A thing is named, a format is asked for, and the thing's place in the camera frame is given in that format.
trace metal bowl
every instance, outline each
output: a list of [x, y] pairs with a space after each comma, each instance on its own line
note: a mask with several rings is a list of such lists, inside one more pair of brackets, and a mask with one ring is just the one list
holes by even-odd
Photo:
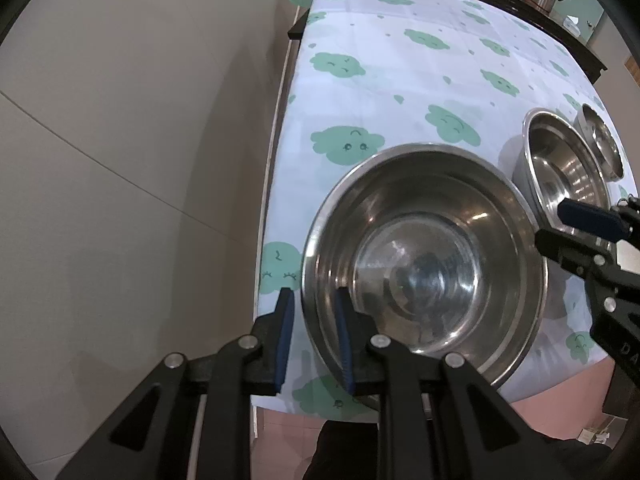
[[615, 139], [602, 118], [589, 105], [578, 111], [574, 128], [584, 137], [606, 180], [616, 182], [625, 176], [622, 157]]
[[536, 221], [513, 184], [453, 146], [406, 144], [351, 170], [306, 240], [302, 300], [318, 353], [341, 377], [334, 291], [413, 352], [459, 352], [495, 386], [517, 368], [546, 298]]
[[524, 119], [524, 145], [513, 171], [513, 183], [536, 212], [540, 224], [609, 243], [564, 225], [558, 204], [565, 198], [609, 209], [600, 168], [585, 140], [557, 114], [534, 108]]

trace pink floor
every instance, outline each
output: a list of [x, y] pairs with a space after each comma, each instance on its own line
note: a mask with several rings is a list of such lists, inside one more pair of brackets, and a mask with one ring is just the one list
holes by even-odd
[[[606, 359], [555, 388], [514, 403], [527, 423], [556, 438], [575, 438], [601, 413], [613, 372]], [[252, 450], [254, 480], [299, 480], [316, 450], [324, 420], [261, 410]]]

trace cloud print tablecloth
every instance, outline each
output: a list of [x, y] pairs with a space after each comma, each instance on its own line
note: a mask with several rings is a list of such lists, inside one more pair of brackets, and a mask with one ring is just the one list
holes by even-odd
[[[373, 420], [315, 354], [300, 307], [308, 229], [332, 187], [375, 152], [408, 142], [455, 144], [511, 176], [522, 121], [533, 107], [574, 120], [588, 103], [618, 135], [567, 50], [534, 27], [476, 0], [314, 0], [296, 62], [264, 231], [257, 313], [278, 290], [296, 292], [287, 379], [254, 403], [335, 420]], [[609, 184], [612, 202], [636, 186]], [[550, 263], [540, 332], [501, 388], [507, 400], [546, 390], [605, 357], [589, 337], [582, 280]]]

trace screw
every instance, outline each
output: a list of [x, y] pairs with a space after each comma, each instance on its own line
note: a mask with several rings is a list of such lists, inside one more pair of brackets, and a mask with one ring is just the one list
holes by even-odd
[[455, 352], [451, 352], [444, 357], [444, 362], [451, 368], [460, 368], [465, 363], [465, 358]]
[[616, 300], [612, 297], [607, 297], [604, 299], [604, 310], [607, 312], [613, 312], [616, 309]]
[[164, 366], [167, 368], [177, 368], [184, 362], [182, 354], [173, 353], [164, 358]]
[[371, 336], [371, 344], [376, 348], [386, 348], [391, 344], [391, 339], [384, 334], [376, 334]]
[[255, 335], [247, 334], [238, 338], [238, 344], [240, 348], [244, 348], [245, 350], [250, 350], [251, 348], [255, 348], [258, 344], [258, 338]]

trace black pants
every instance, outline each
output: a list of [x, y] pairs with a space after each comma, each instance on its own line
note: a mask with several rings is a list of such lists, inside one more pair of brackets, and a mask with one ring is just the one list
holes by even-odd
[[[611, 452], [603, 444], [587, 446], [577, 440], [540, 436], [576, 480], [593, 472]], [[377, 425], [329, 420], [320, 431], [303, 480], [375, 480], [377, 455]]]

